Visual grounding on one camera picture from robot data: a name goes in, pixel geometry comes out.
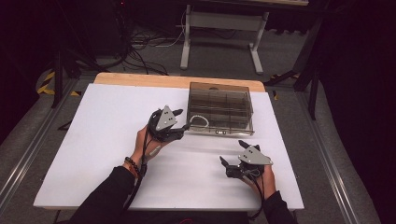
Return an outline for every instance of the gray floor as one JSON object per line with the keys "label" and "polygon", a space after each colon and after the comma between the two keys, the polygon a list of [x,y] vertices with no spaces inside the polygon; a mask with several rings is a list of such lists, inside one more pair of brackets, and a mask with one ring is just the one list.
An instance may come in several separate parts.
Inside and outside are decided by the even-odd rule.
{"label": "gray floor", "polygon": [[[237,32],[232,39],[228,40],[197,32],[191,38],[189,69],[185,71],[179,69],[182,42],[177,42],[169,48],[147,47],[139,52],[145,61],[164,65],[168,73],[173,76],[226,77],[264,81],[273,74],[283,74],[292,68],[305,36],[298,33],[275,35],[275,32],[264,32],[259,48],[264,69],[263,76],[255,74],[248,52],[248,41],[252,38],[254,38],[254,33],[248,32]],[[100,63],[108,61],[109,59],[99,60]],[[143,69],[131,70],[123,67],[122,64],[111,68],[110,71],[145,73]],[[94,75],[95,73],[92,72],[84,72],[84,76],[78,81],[74,91],[84,91],[94,80]],[[334,188],[331,185],[326,165],[320,157],[318,142],[312,131],[312,125],[315,125],[322,136],[321,144],[331,156],[340,179],[345,185],[348,199],[358,221],[380,223],[372,201],[338,137],[323,89],[319,87],[317,121],[312,121],[306,117],[306,108],[299,100],[305,99],[306,93],[294,92],[291,87],[292,82],[293,80],[286,80],[277,87],[267,87],[267,91],[277,93],[277,100],[274,97],[271,100],[304,201],[305,209],[296,212],[297,220],[299,223],[350,223],[343,216],[343,210],[334,196]],[[7,183],[13,168],[51,111],[52,98],[52,95],[41,94],[37,103],[0,146],[0,184],[2,186]],[[74,117],[80,100],[80,96],[69,96],[64,101],[64,105],[49,128],[44,144],[39,146],[28,172],[24,175],[13,197],[10,198],[6,209],[0,214],[0,223],[53,222],[56,211],[35,208],[33,201],[65,136],[65,131],[58,131],[57,128]],[[72,214],[73,211],[62,211],[58,220],[66,220]],[[266,220],[261,214],[256,221],[251,223],[266,223]]]}

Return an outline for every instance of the table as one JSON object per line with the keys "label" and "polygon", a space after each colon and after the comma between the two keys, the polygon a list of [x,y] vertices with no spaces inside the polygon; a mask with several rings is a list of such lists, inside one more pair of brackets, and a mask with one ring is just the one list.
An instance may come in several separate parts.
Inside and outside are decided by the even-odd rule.
{"label": "table", "polygon": [[[290,6],[307,6],[308,1],[305,0],[253,0],[250,2],[265,4],[281,4]],[[254,43],[250,43],[249,50],[253,60],[256,73],[263,74],[262,63],[260,61],[257,49],[262,40],[262,33],[268,20],[268,12],[263,12],[262,16],[245,16],[245,15],[227,15],[219,13],[196,12],[191,10],[191,5],[186,8],[186,25],[184,31],[184,45],[181,55],[181,69],[187,69],[190,54],[190,28],[218,28],[218,29],[235,29],[243,31],[257,32]]]}
{"label": "table", "polygon": [[132,153],[135,133],[158,107],[185,109],[190,81],[251,87],[253,136],[220,137],[185,132],[148,164],[148,173],[130,207],[135,210],[254,211],[259,198],[243,182],[228,178],[222,156],[237,164],[237,140],[261,146],[274,161],[276,186],[290,210],[303,201],[268,94],[259,81],[199,77],[99,74],[86,90],[69,131],[49,168],[34,206],[76,209]]}

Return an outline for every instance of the transparent container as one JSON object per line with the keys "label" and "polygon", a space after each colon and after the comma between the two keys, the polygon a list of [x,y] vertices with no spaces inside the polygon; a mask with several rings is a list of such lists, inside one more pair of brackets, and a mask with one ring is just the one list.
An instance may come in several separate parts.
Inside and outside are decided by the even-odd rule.
{"label": "transparent container", "polygon": [[248,87],[192,82],[187,120],[190,131],[253,135],[253,107]]}

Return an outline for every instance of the black sleeve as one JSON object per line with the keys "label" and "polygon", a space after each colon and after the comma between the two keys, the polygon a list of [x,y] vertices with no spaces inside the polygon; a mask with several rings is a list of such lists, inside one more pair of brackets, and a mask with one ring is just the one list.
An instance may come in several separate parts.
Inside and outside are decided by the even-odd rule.
{"label": "black sleeve", "polygon": [[68,224],[116,223],[133,189],[134,176],[122,166],[115,167],[110,176],[82,203]]}
{"label": "black sleeve", "polygon": [[264,214],[269,224],[297,223],[291,215],[288,205],[282,200],[279,191],[264,201]]}

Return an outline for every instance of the bracelet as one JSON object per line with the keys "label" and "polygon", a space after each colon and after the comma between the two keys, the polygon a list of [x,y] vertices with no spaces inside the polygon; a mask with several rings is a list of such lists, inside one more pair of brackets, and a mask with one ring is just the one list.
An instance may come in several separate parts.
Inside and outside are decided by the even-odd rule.
{"label": "bracelet", "polygon": [[136,163],[134,163],[134,161],[130,157],[125,157],[125,162],[130,163],[134,167],[134,170],[136,171],[137,175],[140,177],[140,171]]}

